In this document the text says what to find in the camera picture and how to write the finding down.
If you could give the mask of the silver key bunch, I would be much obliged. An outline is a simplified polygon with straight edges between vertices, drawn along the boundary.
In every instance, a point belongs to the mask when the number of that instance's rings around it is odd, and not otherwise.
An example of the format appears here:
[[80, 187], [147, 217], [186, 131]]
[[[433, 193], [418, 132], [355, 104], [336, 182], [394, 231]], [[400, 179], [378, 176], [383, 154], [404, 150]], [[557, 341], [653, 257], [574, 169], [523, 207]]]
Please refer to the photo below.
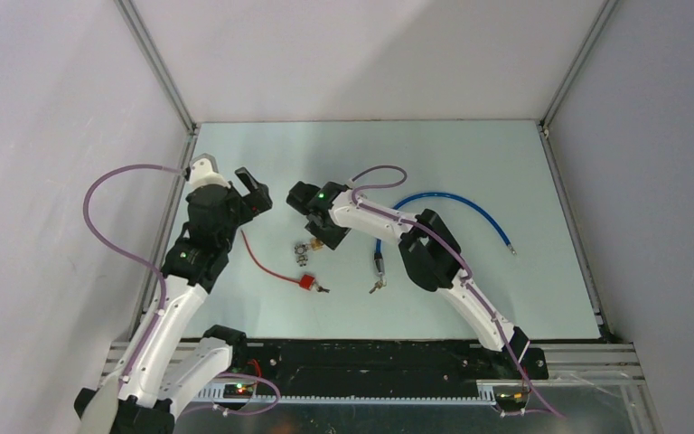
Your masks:
[[310, 245], [308, 243], [297, 243], [294, 246], [295, 262], [299, 267], [307, 265], [309, 250]]

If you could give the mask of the brass long-shackle padlock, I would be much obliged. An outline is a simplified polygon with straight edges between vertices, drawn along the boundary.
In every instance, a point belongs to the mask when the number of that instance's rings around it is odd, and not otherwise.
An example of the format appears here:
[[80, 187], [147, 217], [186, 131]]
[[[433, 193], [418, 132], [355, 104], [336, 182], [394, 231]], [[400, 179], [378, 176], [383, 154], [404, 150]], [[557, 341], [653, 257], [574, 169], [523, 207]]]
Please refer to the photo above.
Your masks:
[[316, 238], [312, 238], [308, 244], [311, 250], [319, 250], [324, 247], [324, 243]]

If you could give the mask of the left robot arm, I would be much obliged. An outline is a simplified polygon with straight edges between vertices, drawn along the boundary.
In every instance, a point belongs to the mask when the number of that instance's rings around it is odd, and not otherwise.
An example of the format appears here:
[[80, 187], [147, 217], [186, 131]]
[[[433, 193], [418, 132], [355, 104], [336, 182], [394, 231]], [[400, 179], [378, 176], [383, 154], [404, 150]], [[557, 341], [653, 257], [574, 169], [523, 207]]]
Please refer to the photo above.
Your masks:
[[266, 184], [245, 167], [235, 175], [246, 186], [241, 194], [206, 158], [184, 169], [169, 168], [190, 186], [188, 219], [160, 266], [124, 250], [91, 222], [90, 201], [109, 178], [152, 164], [128, 165], [99, 178], [87, 191], [83, 214], [90, 231], [116, 253], [151, 270], [158, 288], [143, 323], [117, 367], [100, 386], [83, 389], [74, 403], [81, 433], [171, 433], [194, 397], [216, 377], [243, 374], [249, 365], [246, 335], [222, 325], [204, 332], [192, 352], [171, 367], [186, 327], [206, 301], [229, 255], [239, 228], [272, 207]]

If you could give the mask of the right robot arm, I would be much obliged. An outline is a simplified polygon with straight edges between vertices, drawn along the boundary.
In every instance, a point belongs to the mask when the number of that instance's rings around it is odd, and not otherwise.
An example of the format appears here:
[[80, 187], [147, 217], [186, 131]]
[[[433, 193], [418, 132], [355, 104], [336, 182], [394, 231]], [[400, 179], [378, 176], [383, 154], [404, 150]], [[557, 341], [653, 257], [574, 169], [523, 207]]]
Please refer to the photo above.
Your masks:
[[490, 351], [492, 371], [531, 381], [530, 339], [479, 289], [459, 243], [436, 212], [395, 210], [367, 199], [359, 188], [334, 182], [298, 182], [286, 202], [307, 219], [306, 230], [332, 250], [352, 231], [396, 246], [409, 279], [442, 296], [474, 330]]

